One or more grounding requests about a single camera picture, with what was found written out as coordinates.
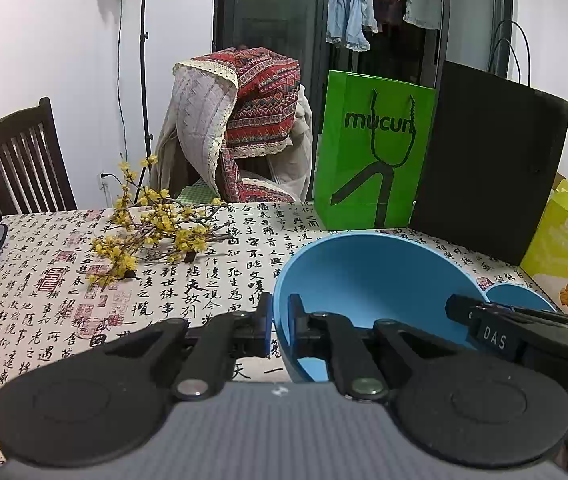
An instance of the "green checkered cloth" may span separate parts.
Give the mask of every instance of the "green checkered cloth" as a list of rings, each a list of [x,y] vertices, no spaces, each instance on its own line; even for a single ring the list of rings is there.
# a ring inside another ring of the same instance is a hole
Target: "green checkered cloth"
[[[199,179],[192,186],[186,186],[177,197],[177,200],[184,205],[207,204],[216,196],[215,191],[209,188],[206,182]]]

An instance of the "tablecloth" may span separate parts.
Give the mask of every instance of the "tablecloth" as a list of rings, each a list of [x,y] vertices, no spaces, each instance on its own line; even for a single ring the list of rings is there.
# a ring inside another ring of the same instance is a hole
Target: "tablecloth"
[[[312,205],[232,205],[218,215],[221,224],[230,222],[231,240],[214,244],[192,264],[141,266],[136,279],[100,290],[86,279],[89,272],[106,270],[89,252],[89,241],[103,231],[111,212],[4,218],[9,231],[0,253],[0,387],[28,370],[168,317],[200,325],[223,312],[252,310],[263,290],[272,292],[298,249],[330,234],[320,229]],[[539,292],[517,267],[410,229],[385,232],[441,252],[482,288],[512,282]],[[269,360],[239,360],[234,373],[236,380],[289,380],[275,338]]]

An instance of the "wooden chair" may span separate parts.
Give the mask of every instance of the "wooden chair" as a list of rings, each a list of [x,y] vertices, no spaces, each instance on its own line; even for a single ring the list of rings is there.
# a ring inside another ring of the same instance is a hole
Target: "wooden chair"
[[[43,97],[39,106],[0,119],[0,211],[72,209],[77,206],[59,150],[50,99]]]

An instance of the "silver screw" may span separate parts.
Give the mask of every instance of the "silver screw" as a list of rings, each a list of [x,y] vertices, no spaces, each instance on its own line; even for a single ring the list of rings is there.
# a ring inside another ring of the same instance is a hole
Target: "silver screw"
[[[201,379],[184,379],[177,385],[178,393],[187,397],[199,397],[208,390],[208,384]]]
[[[384,385],[372,377],[355,379],[351,387],[360,395],[375,395],[384,390]]]

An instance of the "black rope handle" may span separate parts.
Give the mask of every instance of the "black rope handle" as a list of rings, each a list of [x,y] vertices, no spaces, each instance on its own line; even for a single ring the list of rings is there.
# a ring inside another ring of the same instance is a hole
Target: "black rope handle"
[[[370,102],[370,150],[373,156],[382,164],[386,164],[391,168],[400,168],[406,161],[408,160],[409,156],[411,156],[411,150],[413,149],[413,145],[415,144],[415,136],[417,134],[417,129],[415,127],[415,98],[413,95],[409,96],[411,99],[411,143],[408,145],[408,149],[406,150],[406,154],[404,155],[403,160],[399,164],[389,164],[385,162],[381,158],[378,157],[378,154],[375,151],[375,128],[377,127],[375,124],[375,102],[378,100],[378,91],[377,89],[373,88],[373,99]]]
[[[491,60],[488,62],[488,72],[491,71],[491,65],[493,64],[494,54],[497,51],[497,47],[500,46],[500,43],[506,41],[509,44],[510,51],[513,53],[513,57],[515,58],[515,64],[518,66],[518,84],[522,83],[522,70],[520,70],[520,62],[518,61],[518,57],[515,54],[515,49],[513,48],[511,42],[506,38],[500,38],[497,43],[495,43],[495,47],[493,47],[493,51],[491,52]]]
[[[526,38],[526,33],[524,32],[524,29],[522,27],[520,27],[520,24],[518,22],[516,22],[515,20],[501,20],[497,24],[497,26],[495,27],[495,30],[493,31],[493,36],[491,38],[491,44],[495,43],[495,38],[497,37],[497,31],[500,29],[500,27],[504,23],[512,23],[522,32],[522,36],[524,37],[524,42],[526,43],[526,56],[528,57],[528,86],[530,87],[530,47],[528,46],[528,38]],[[491,60],[488,63],[489,70],[490,70],[490,67],[491,67],[492,57],[493,57],[493,55],[491,54]]]

